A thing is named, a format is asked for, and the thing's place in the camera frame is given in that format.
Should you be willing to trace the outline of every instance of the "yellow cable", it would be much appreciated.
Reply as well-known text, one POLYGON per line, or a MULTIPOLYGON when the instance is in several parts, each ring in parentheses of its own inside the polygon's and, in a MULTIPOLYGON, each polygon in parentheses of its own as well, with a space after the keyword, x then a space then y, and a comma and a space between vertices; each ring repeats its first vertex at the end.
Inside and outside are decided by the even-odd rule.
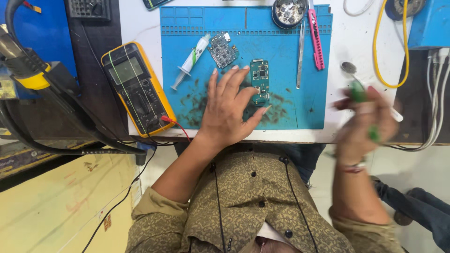
POLYGON ((408 0, 405 0, 405 5, 403 6, 403 40, 404 40, 404 47, 405 47, 405 55, 406 55, 406 71, 405 71, 405 77, 403 78, 403 81, 399 83, 398 85, 390 85, 386 83, 381 76, 380 69, 378 68, 378 58, 377 58, 377 37, 378 37, 378 30, 380 29, 380 23, 381 23, 381 17, 383 16, 384 8, 386 6, 387 0, 384 0, 383 5, 381 6, 380 14, 378 15, 378 21, 377 26, 375 27, 375 35, 373 37, 373 63, 375 64, 375 72, 378 76, 378 79, 386 85, 389 88, 398 88, 402 86, 406 79, 408 78, 408 75, 410 73, 410 51, 408 50, 408 37, 406 33, 406 17, 408 12, 408 0))

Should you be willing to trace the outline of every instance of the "pink utility knife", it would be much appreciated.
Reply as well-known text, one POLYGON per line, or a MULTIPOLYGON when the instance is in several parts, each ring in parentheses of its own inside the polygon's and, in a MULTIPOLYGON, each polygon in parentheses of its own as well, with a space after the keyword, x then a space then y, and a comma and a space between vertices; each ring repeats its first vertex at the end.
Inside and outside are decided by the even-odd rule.
POLYGON ((318 70, 325 68, 324 54, 322 53, 322 44, 320 43, 319 27, 317 26, 317 16, 314 10, 313 0, 308 0, 309 10, 308 19, 311 28, 312 45, 314 47, 314 61, 318 70))

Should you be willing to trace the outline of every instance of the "smartphone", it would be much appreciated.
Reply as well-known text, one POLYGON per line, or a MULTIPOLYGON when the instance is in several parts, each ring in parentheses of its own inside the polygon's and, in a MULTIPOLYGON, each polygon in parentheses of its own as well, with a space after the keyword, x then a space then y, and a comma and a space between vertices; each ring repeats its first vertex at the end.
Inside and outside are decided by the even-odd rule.
POLYGON ((143 0, 144 1, 144 5, 148 10, 153 10, 156 7, 163 5, 165 3, 167 3, 168 1, 171 0, 143 0))

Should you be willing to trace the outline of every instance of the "left hand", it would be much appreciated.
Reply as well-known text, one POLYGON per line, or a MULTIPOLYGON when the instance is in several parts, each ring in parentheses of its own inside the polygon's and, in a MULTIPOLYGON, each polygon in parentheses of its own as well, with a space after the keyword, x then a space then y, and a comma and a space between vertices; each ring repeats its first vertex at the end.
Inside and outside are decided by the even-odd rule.
POLYGON ((246 122, 242 120, 248 101, 258 93, 253 87, 239 92, 239 85, 249 72, 249 66, 239 70, 236 65, 223 75, 219 84, 216 69, 209 79, 208 103, 195 139, 210 143, 216 152, 249 136, 266 113, 266 108, 261 108, 246 122))

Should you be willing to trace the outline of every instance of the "floor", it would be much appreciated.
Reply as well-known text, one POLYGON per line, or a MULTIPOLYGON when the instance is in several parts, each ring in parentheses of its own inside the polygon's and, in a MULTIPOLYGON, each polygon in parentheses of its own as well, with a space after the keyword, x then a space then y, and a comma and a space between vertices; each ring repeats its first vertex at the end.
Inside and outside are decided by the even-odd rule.
MULTIPOLYGON (((325 153, 333 151, 335 145, 327 145, 320 156, 314 172, 310 190, 319 213, 330 222, 328 209, 331 206, 331 185, 334 160, 325 153)), ((406 192, 421 187, 450 204, 450 146, 433 146, 425 151, 409 153, 387 147, 379 148, 368 156, 368 169, 384 183, 406 192)), ((142 191, 151 186, 164 170, 177 158, 173 146, 159 147, 148 169, 142 174, 142 191)), ((394 211, 385 205, 390 214, 394 211)), ((432 234, 413 222, 407 227, 397 226, 397 236, 402 246, 410 253, 441 253, 433 242, 432 234)))

